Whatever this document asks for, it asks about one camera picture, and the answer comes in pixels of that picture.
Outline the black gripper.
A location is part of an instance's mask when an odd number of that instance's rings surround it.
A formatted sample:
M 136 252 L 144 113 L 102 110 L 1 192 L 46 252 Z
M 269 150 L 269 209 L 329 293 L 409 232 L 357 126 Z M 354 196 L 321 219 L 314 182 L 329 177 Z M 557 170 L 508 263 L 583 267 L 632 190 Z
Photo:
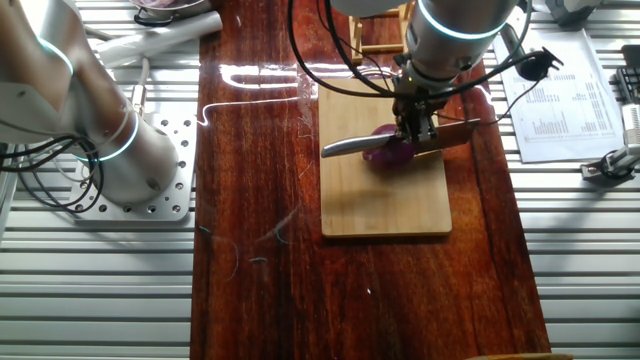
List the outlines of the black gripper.
M 428 100 L 430 90 L 415 82 L 396 82 L 395 92 L 397 95 L 392 112 L 396 116 L 397 136 L 404 140 L 411 139 L 415 144 L 435 139 L 437 130 L 432 114 L 442 109 L 448 98 Z

